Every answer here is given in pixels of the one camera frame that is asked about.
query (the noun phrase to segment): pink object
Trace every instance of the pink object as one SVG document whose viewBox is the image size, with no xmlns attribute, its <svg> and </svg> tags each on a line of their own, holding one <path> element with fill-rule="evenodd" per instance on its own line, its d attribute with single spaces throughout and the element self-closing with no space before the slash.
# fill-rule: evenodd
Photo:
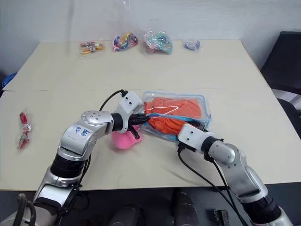
<svg viewBox="0 0 301 226">
<path fill-rule="evenodd" d="M 139 126 L 134 126 L 135 130 L 139 130 Z M 141 134 L 138 140 L 135 139 L 134 135 L 128 131 L 126 133 L 118 133 L 117 131 L 112 132 L 112 143 L 118 149 L 128 149 L 134 144 L 137 144 L 143 140 Z"/>
</svg>

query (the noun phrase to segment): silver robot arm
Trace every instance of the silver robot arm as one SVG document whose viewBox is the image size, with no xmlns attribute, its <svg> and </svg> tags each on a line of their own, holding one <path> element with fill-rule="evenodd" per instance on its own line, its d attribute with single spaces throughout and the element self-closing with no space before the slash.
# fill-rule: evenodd
<svg viewBox="0 0 301 226">
<path fill-rule="evenodd" d="M 214 133 L 203 132 L 190 124 L 183 126 L 178 139 L 190 150 L 203 154 L 206 160 L 216 161 L 253 225 L 292 225 L 284 210 L 268 195 L 268 189 L 257 173 L 247 165 L 244 152 L 216 139 Z"/>
<path fill-rule="evenodd" d="M 81 180 L 90 164 L 90 155 L 98 139 L 112 131 L 125 133 L 128 130 L 136 139 L 139 135 L 133 125 L 146 122 L 149 117 L 135 114 L 142 101 L 134 92 L 123 95 L 115 113 L 87 111 L 79 121 L 72 124 L 63 134 L 57 154 L 39 186 L 33 200 L 36 219 L 33 225 L 51 226 L 58 217 L 68 214 L 81 188 Z M 13 225 L 18 212 L 5 219 L 1 226 Z M 30 225 L 31 212 L 26 207 L 21 224 Z"/>
</svg>

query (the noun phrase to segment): white wall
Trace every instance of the white wall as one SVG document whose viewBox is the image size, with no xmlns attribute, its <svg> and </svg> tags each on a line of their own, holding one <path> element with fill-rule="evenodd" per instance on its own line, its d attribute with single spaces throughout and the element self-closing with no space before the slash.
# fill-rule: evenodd
<svg viewBox="0 0 301 226">
<path fill-rule="evenodd" d="M 280 31 L 301 29 L 301 0 L 126 0 L 126 12 L 118 1 L 0 0 L 0 69 L 16 72 L 39 41 L 112 39 L 141 27 L 172 39 L 241 39 L 260 68 Z"/>
</svg>

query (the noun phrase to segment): small plastic package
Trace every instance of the small plastic package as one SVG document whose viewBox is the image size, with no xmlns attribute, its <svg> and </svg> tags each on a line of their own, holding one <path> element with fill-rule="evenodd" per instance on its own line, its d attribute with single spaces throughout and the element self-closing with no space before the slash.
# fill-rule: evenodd
<svg viewBox="0 0 301 226">
<path fill-rule="evenodd" d="M 32 130 L 31 119 L 29 118 L 26 110 L 20 113 L 19 121 L 21 129 L 18 139 L 18 149 L 23 149 L 29 144 Z"/>
<path fill-rule="evenodd" d="M 171 53 L 173 44 L 165 32 L 146 31 L 141 38 L 141 51 L 148 54 Z"/>
<path fill-rule="evenodd" d="M 182 41 L 184 48 L 198 52 L 201 48 L 201 42 L 197 39 L 185 39 Z"/>
<path fill-rule="evenodd" d="M 113 41 L 114 52 L 119 52 L 131 48 L 138 44 L 138 38 L 133 33 L 126 33 L 122 38 L 117 36 Z"/>
<path fill-rule="evenodd" d="M 96 56 L 104 51 L 102 41 L 86 41 L 79 44 L 79 53 L 81 58 L 85 59 L 91 56 Z"/>
<path fill-rule="evenodd" d="M 143 112 L 151 119 L 142 129 L 164 139 L 177 141 L 184 124 L 208 129 L 211 114 L 203 95 L 147 91 L 143 95 Z"/>
</svg>

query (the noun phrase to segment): clear plastic bag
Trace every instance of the clear plastic bag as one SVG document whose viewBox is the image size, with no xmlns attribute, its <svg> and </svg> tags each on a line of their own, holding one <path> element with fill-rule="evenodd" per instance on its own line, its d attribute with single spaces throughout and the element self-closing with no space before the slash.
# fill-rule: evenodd
<svg viewBox="0 0 301 226">
<path fill-rule="evenodd" d="M 145 31 L 141 38 L 141 51 L 152 54 L 154 52 L 172 53 L 173 44 L 165 32 Z"/>
<path fill-rule="evenodd" d="M 138 44 L 138 38 L 133 33 L 126 33 L 122 38 L 117 36 L 113 41 L 114 52 L 120 52 Z"/>
<path fill-rule="evenodd" d="M 201 48 L 201 42 L 197 39 L 185 39 L 182 41 L 184 48 L 198 52 Z"/>
<path fill-rule="evenodd" d="M 185 123 L 208 129 L 211 114 L 203 95 L 147 91 L 143 95 L 143 112 L 151 119 L 142 129 L 159 137 L 177 141 Z"/>
<path fill-rule="evenodd" d="M 29 117 L 27 110 L 24 110 L 19 115 L 20 121 L 20 135 L 18 136 L 18 149 L 25 148 L 30 142 L 32 124 L 31 118 Z"/>
<path fill-rule="evenodd" d="M 104 51 L 104 44 L 102 41 L 83 41 L 79 44 L 80 57 L 86 59 L 91 56 L 96 56 Z"/>
<path fill-rule="evenodd" d="M 124 51 L 138 44 L 135 20 L 130 8 L 130 0 L 112 0 L 110 27 L 114 52 Z"/>
</svg>

